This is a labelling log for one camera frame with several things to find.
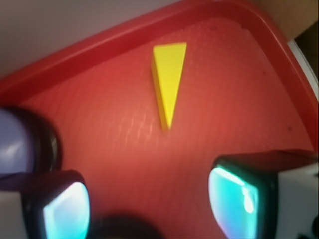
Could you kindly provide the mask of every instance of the red plastic tray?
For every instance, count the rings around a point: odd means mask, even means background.
[[[163,133],[152,47],[187,42]],[[46,116],[92,216],[140,215],[168,238],[222,238],[207,181],[220,154],[318,150],[318,102],[283,37],[252,5],[182,1],[63,49],[0,82],[0,105]]]

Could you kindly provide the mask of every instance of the textured tray surface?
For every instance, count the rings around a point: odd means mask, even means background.
[[[187,42],[172,130],[163,133],[152,47]],[[313,150],[281,80],[251,33],[211,18],[76,75],[21,105],[48,117],[63,169],[82,173],[93,216],[137,213],[168,238],[222,238],[208,198],[220,154]]]

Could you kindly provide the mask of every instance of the brown cardboard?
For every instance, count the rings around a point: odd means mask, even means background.
[[[259,6],[292,40],[318,20],[318,0],[249,0]]]

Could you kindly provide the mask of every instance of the tray rim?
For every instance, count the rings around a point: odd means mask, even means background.
[[[314,150],[318,152],[318,101],[309,82],[286,40],[270,18],[252,3],[244,0],[184,0],[106,29],[0,80],[0,105],[18,104],[23,99],[61,83],[102,61],[178,30],[183,24],[189,25],[209,17],[218,17],[219,13],[214,12],[217,5],[228,11],[224,13],[228,14],[227,16],[220,17],[233,21],[238,21],[243,14],[249,14],[249,17],[240,23],[252,33],[265,52],[288,91]],[[178,22],[178,26],[167,24],[173,20]],[[150,29],[155,28],[156,31],[150,32]],[[144,37],[137,39],[137,35],[141,33]],[[109,49],[114,46],[121,47],[115,47],[117,51],[111,50],[103,55],[100,51],[107,46]]]

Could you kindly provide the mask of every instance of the white wall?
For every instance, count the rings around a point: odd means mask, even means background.
[[[178,0],[1,0],[0,79],[107,28]]]

